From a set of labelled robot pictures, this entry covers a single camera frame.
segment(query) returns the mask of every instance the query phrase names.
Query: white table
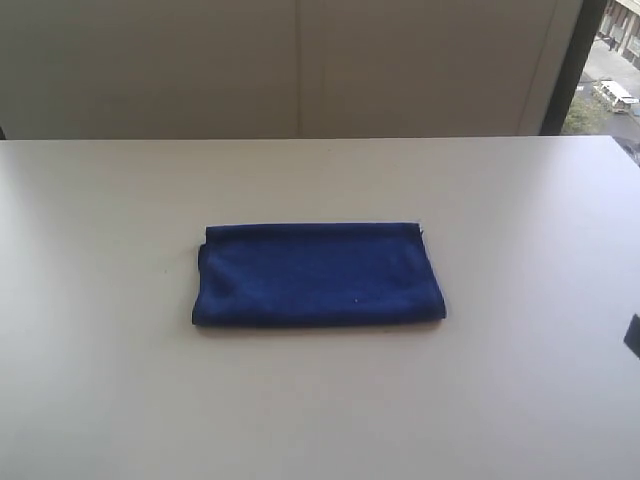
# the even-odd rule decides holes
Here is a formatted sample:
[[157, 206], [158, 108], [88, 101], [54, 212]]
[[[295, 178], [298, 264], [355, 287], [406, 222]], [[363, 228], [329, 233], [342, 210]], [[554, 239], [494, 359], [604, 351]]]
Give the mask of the white table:
[[[198, 331], [206, 225], [420, 221], [449, 318]], [[609, 138], [0, 145], [0, 478], [640, 475]]]

